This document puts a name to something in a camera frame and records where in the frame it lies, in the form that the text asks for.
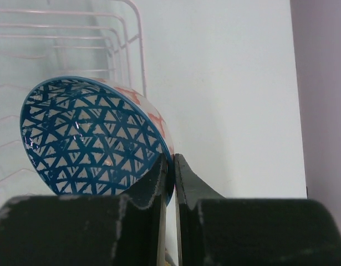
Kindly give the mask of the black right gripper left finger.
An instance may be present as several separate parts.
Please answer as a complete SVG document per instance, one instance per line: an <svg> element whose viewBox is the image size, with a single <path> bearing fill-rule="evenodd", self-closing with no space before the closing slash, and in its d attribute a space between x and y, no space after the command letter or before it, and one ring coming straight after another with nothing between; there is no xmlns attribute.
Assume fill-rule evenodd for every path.
<svg viewBox="0 0 341 266"><path fill-rule="evenodd" d="M0 209L0 265L164 265L167 160L117 196L18 196Z"/></svg>

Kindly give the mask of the blue triangle pattern bowl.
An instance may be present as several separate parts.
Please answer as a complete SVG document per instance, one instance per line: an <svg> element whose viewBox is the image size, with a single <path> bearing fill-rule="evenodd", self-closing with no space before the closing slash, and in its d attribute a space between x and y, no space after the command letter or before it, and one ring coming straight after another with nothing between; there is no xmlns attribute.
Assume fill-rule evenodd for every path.
<svg viewBox="0 0 341 266"><path fill-rule="evenodd" d="M146 97L111 80L58 76L26 96L19 122L27 156L57 195L118 195L160 155L174 170L167 124Z"/></svg>

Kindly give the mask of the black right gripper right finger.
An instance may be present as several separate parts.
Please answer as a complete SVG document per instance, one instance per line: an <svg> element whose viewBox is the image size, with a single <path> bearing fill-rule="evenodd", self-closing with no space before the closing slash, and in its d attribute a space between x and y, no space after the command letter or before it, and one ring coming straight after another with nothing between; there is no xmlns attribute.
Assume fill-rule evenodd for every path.
<svg viewBox="0 0 341 266"><path fill-rule="evenodd" d="M341 235L311 199L225 198L174 159L180 265L341 265Z"/></svg>

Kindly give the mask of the clear wire dish rack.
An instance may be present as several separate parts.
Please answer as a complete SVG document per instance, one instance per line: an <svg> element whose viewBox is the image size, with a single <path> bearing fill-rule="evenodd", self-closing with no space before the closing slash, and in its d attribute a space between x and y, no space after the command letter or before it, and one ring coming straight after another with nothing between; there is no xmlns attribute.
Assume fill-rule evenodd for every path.
<svg viewBox="0 0 341 266"><path fill-rule="evenodd" d="M36 84L63 75L146 93L134 1L0 1L0 207L14 196L50 194L26 157L19 114Z"/></svg>

